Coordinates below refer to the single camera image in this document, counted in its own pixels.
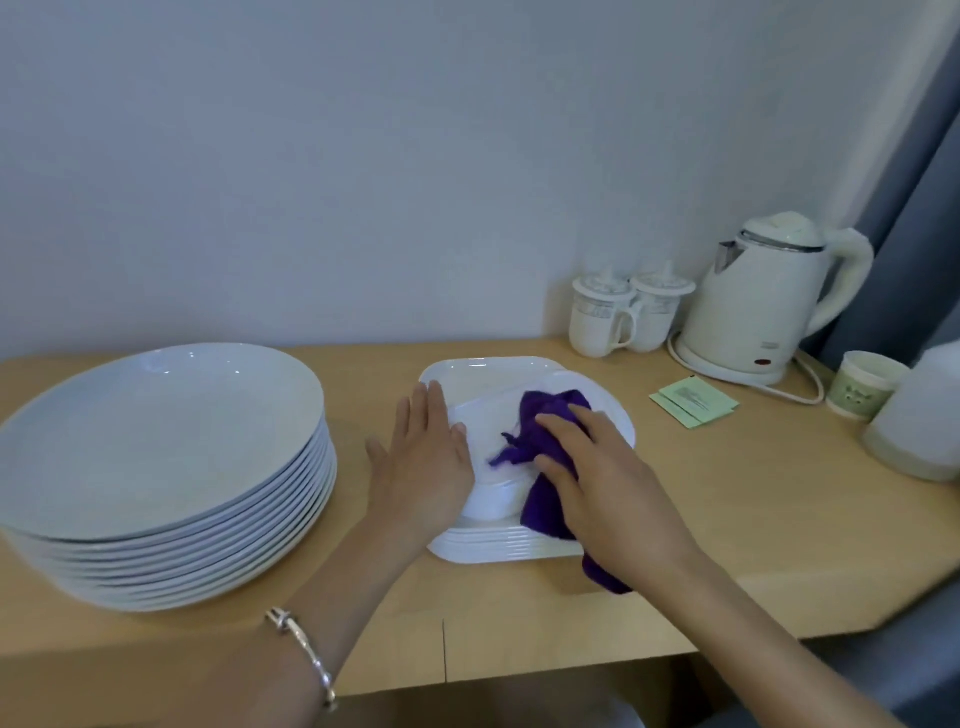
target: purple cloth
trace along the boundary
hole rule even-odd
[[[496,467],[503,463],[530,463],[537,455],[549,455],[558,463],[567,468],[574,477],[577,469],[573,460],[561,446],[560,442],[551,435],[545,427],[538,425],[536,417],[539,414],[557,415],[584,429],[570,410],[570,404],[578,404],[590,409],[590,403],[578,390],[571,389],[561,395],[550,395],[546,392],[524,392],[520,400],[520,434],[518,436],[504,432],[507,447],[490,461]],[[560,503],[560,495],[546,475],[541,474],[530,489],[527,502],[523,505],[520,523],[531,530],[556,539],[576,541],[576,537],[566,527],[564,509]],[[631,591],[630,587],[611,576],[600,568],[589,554],[584,555],[584,573],[604,589],[614,594],[623,595]]]

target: forearm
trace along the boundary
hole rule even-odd
[[[364,519],[289,600],[324,667],[336,676],[373,612],[420,549]],[[266,622],[162,726],[300,728],[320,709],[320,681],[296,641]]]
[[[713,664],[764,728],[900,724],[824,665],[706,556],[651,601]]]

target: white kettle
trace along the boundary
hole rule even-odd
[[[838,257],[836,279],[818,302]],[[873,263],[873,246],[853,228],[822,230],[798,212],[750,220],[720,243],[675,354],[706,376],[776,384],[801,340],[840,315]]]

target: bangle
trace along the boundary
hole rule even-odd
[[[297,640],[300,647],[306,652],[307,657],[310,658],[310,664],[313,665],[313,668],[317,670],[320,675],[320,684],[324,688],[324,711],[333,713],[333,711],[337,710],[337,693],[333,691],[333,676],[324,668],[324,664],[314,651],[313,645],[310,644],[310,638],[306,636],[303,628],[297,624],[294,616],[286,610],[274,607],[267,612],[267,621],[276,625],[276,631],[281,635],[289,632],[294,636],[294,639]]]

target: tabletop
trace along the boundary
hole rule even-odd
[[[664,351],[586,359],[561,339],[285,350],[324,385],[339,458],[333,496],[303,542],[236,592],[151,615],[59,593],[0,543],[0,724],[146,721],[229,655],[320,565],[366,508],[364,440],[387,438],[396,399],[430,364],[533,355],[594,379],[623,404],[636,450],[704,549],[797,637],[870,629],[960,566],[960,490],[894,473],[862,425],[825,407],[712,382],[730,416],[686,430],[650,399],[688,376]],[[121,354],[0,363],[0,419]],[[809,394],[791,372],[784,388]],[[461,566],[425,553],[397,581],[339,680],[342,694],[691,651],[638,595],[590,582],[579,559]]]

